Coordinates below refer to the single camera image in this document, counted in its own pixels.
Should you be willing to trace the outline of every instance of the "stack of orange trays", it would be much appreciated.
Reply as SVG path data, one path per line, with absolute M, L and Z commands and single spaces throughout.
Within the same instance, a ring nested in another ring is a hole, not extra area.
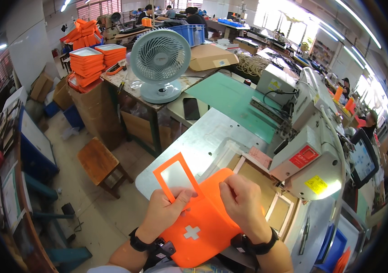
M 126 58 L 126 47 L 122 45 L 100 45 L 96 46 L 95 49 L 104 54 L 103 63 L 106 68 L 110 68 L 118 61 Z
M 99 79 L 102 70 L 106 68 L 103 64 L 103 53 L 89 47 L 71 51 L 69 56 L 71 70 L 76 75 L 77 83 L 82 87 Z
M 101 43 L 103 36 L 100 34 L 96 20 L 86 22 L 77 19 L 66 29 L 66 37 L 65 42 L 72 42 L 72 49 L 77 50 Z

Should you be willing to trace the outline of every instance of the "blue plastic crate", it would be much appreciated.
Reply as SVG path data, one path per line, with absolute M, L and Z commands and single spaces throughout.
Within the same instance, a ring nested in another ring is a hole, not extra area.
M 44 112 L 49 118 L 54 117 L 54 115 L 59 111 L 60 109 L 54 101 L 51 101 L 47 106 L 44 107 Z
M 225 20 L 225 19 L 220 19 L 220 18 L 219 18 L 219 23 L 223 23 L 223 24 L 226 24 L 226 25 L 230 25 L 230 26 L 233 26 L 233 27 L 236 27 L 236 28 L 242 28 L 242 27 L 244 27 L 243 24 L 240 24 L 240 23 L 237 23 L 237 22 L 227 21 L 227 20 Z
M 85 128 L 82 118 L 80 117 L 79 111 L 77 111 L 76 106 L 73 104 L 68 109 L 63 112 L 66 120 L 68 120 L 71 127 L 78 127 L 79 131 Z
M 332 232 L 333 232 L 333 225 L 328 227 L 328 230 L 326 231 L 322 248 L 320 249 L 319 255 L 317 256 L 317 261 L 320 261 L 322 259 L 323 253 L 325 252 L 325 249 L 328 247 L 327 245 L 328 239 L 331 236 Z M 328 257 L 326 258 L 326 261 L 322 264 L 315 264 L 314 266 L 324 270 L 325 272 L 332 273 L 333 270 L 335 269 L 335 265 L 337 264 L 338 259 L 341 257 L 341 255 L 344 252 L 346 243 L 347 243 L 347 238 L 339 229 L 337 229 L 332 247 L 328 253 Z
M 169 29 L 182 35 L 188 41 L 190 47 L 193 47 L 204 43 L 204 28 L 205 25 L 181 25 Z

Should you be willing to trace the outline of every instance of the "fan grille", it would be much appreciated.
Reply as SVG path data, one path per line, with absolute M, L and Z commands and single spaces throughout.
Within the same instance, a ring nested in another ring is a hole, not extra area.
M 179 73 L 186 58 L 182 43 L 171 36 L 148 40 L 138 53 L 137 69 L 145 78 L 162 82 Z

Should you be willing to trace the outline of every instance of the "light blue fan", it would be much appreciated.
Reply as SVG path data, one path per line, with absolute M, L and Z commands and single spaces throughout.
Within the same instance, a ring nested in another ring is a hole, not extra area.
M 142 80 L 142 98 L 153 104 L 174 101 L 181 92 L 177 80 L 191 60 L 191 48 L 180 34 L 170 29 L 151 30 L 135 42 L 131 68 Z

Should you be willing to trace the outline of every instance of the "orange cutout frame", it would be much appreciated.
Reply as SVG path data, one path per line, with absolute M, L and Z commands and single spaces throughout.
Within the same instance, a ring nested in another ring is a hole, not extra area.
M 195 204 L 196 202 L 202 200 L 204 198 L 204 194 L 203 194 L 202 190 L 200 189 L 199 185 L 197 184 L 197 181 L 194 178 L 192 172 L 188 168 L 188 165 L 187 165 L 184 157 L 182 156 L 182 153 L 180 152 L 180 153 L 176 154 L 175 156 L 173 156 L 172 158 L 170 158 L 169 160 L 165 161 L 161 166 L 157 167 L 153 171 L 153 174 L 155 175 L 156 179 L 158 180 L 159 185 L 161 186 L 162 190 L 164 191 L 164 194 L 168 197 L 168 200 L 171 203 L 174 203 L 174 201 L 176 199 L 174 198 L 173 193 L 171 193 L 171 190 L 169 189 L 169 187 L 165 183 L 164 178 L 162 177 L 161 173 L 164 170 L 166 170 L 168 167 L 170 167 L 171 165 L 176 163 L 177 161 L 179 161 L 180 165 L 184 169 L 186 176 L 188 177 L 189 181 L 193 185 L 195 192 L 198 194 L 197 197 L 191 198 L 191 200 L 188 202 L 188 204 L 184 208 L 184 210 L 186 210 L 189 207 L 191 207 L 193 204 Z

